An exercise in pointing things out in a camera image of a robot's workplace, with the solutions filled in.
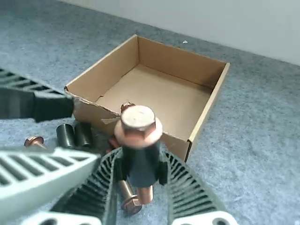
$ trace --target metal bolt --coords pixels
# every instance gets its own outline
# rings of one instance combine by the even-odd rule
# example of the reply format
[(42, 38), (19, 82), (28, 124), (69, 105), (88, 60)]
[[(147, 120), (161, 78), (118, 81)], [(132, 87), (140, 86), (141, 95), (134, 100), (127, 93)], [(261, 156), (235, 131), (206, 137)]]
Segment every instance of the metal bolt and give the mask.
[(121, 115), (125, 135), (141, 135), (145, 138), (156, 129), (155, 121), (154, 112), (143, 105), (127, 108)]
[(140, 203), (137, 195), (133, 194), (129, 183), (124, 180), (121, 180), (119, 181), (119, 186), (124, 198), (124, 201), (121, 205), (121, 209), (125, 210), (130, 215), (138, 213), (143, 206)]
[(121, 105), (121, 113), (123, 113), (126, 109), (128, 109), (129, 107), (134, 106), (135, 104), (131, 103), (131, 102), (125, 102)]
[[(120, 147), (120, 144), (113, 136), (108, 142), (110, 143), (112, 149), (117, 149)], [(142, 204), (140, 203), (137, 195), (134, 195), (130, 184), (127, 181), (119, 181), (119, 187), (122, 192), (124, 201), (122, 202), (121, 209), (125, 210), (129, 215), (138, 213), (142, 209)]]
[(38, 146), (43, 149), (47, 149), (47, 147), (44, 145), (44, 139), (40, 136), (32, 136), (26, 139), (24, 142), (25, 147), (30, 146)]

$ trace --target cardboard box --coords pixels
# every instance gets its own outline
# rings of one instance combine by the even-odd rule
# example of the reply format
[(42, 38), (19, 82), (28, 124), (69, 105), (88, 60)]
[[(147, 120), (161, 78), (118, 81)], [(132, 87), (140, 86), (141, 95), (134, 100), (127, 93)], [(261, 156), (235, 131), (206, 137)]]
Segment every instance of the cardboard box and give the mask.
[(66, 85), (79, 99), (78, 121), (113, 134), (124, 102), (152, 108), (164, 127), (162, 141), (183, 160), (201, 128), (230, 64), (136, 35)]

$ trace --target hardware part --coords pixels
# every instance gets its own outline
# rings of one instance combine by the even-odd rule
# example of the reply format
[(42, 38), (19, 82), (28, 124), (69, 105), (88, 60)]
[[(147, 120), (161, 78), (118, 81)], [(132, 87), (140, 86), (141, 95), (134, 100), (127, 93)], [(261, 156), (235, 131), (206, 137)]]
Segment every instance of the hardware part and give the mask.
[(75, 125), (75, 139), (78, 147), (92, 148), (93, 134), (89, 123), (79, 122)]
[(27, 138), (24, 142), (24, 146), (38, 146), (40, 148), (47, 149), (47, 147), (44, 145), (44, 139), (40, 136), (32, 136)]
[(122, 113), (114, 133), (122, 146), (125, 174), (136, 187), (140, 203), (148, 204), (158, 180), (162, 124), (150, 108), (135, 105)]
[(127, 108), (134, 106), (135, 104), (130, 102), (125, 102), (121, 105), (121, 113), (123, 113)]
[(112, 150), (121, 147), (114, 135), (110, 139), (108, 139), (108, 143)]
[[(111, 149), (106, 150), (107, 154), (114, 149), (120, 147), (118, 141), (116, 140), (115, 136), (112, 136), (108, 140), (109, 144), (111, 145)], [(128, 181), (120, 180), (119, 187), (121, 189), (121, 193), (123, 196), (124, 201), (122, 202), (121, 208), (125, 210), (129, 215), (133, 215), (138, 213), (142, 209), (142, 204), (140, 203), (137, 195), (134, 195), (133, 190), (128, 183)]]
[(125, 135), (140, 134), (144, 138), (155, 130), (155, 114), (143, 105), (127, 108), (121, 115), (122, 128)]
[(137, 187), (136, 194), (142, 204), (148, 204), (153, 200), (153, 185), (150, 187)]
[(139, 202), (137, 195), (134, 195), (130, 184), (127, 181), (119, 181), (119, 187), (123, 195), (122, 210), (125, 210), (129, 215), (134, 215), (142, 209), (142, 204)]
[(66, 149), (75, 149), (75, 136), (70, 124), (61, 124), (56, 128), (58, 145)]

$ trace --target black plastic part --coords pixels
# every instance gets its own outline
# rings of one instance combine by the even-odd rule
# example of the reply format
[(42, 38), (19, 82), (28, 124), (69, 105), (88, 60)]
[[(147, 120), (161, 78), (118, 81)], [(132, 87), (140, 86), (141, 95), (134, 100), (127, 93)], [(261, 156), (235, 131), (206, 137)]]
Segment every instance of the black plastic part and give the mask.
[(58, 145), (66, 149), (75, 149), (75, 136), (70, 124), (61, 124), (56, 128)]
[(122, 170), (122, 160), (120, 158), (115, 159), (115, 163), (114, 163), (114, 175), (117, 181), (120, 180), (127, 180), (127, 176), (124, 173), (124, 171)]
[(159, 180), (159, 184), (161, 184), (161, 185), (167, 184), (167, 182), (168, 182), (168, 163), (167, 162), (159, 162), (158, 180)]
[(158, 180), (160, 142), (142, 149), (123, 146), (123, 168), (130, 183), (146, 188)]
[(94, 216), (102, 225), (116, 224), (117, 181), (114, 176), (115, 159), (120, 149), (105, 155), (98, 169), (78, 187), (66, 193), (51, 211)]
[(91, 125), (89, 123), (77, 123), (75, 125), (75, 139), (76, 145), (82, 148), (92, 148), (93, 147), (93, 134), (91, 130)]

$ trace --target copper bolt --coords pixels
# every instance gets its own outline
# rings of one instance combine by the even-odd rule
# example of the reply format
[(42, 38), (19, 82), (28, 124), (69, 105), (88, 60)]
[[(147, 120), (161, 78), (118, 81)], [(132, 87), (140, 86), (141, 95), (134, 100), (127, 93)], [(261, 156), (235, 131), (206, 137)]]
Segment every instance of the copper bolt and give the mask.
[(142, 209), (137, 195), (133, 194), (131, 186), (128, 182), (121, 180), (119, 181), (119, 187), (122, 191), (124, 201), (122, 202), (121, 209), (125, 210), (129, 215), (138, 213)]
[(121, 105), (121, 113), (123, 113), (126, 109), (128, 109), (131, 106), (134, 106), (135, 104), (131, 102), (125, 102)]
[(153, 200), (153, 185), (150, 187), (137, 187), (136, 194), (141, 204), (149, 204)]
[(47, 149), (47, 147), (44, 145), (44, 139), (40, 136), (32, 136), (26, 139), (24, 142), (25, 147), (30, 146), (38, 146), (43, 149)]
[[(108, 142), (110, 143), (112, 149), (106, 150), (106, 153), (117, 149), (120, 147), (115, 136), (112, 136)], [(121, 209), (125, 210), (129, 215), (138, 213), (142, 209), (142, 204), (140, 204), (137, 195), (134, 195), (130, 184), (127, 181), (119, 181), (119, 187), (121, 189), (124, 201), (122, 202)]]

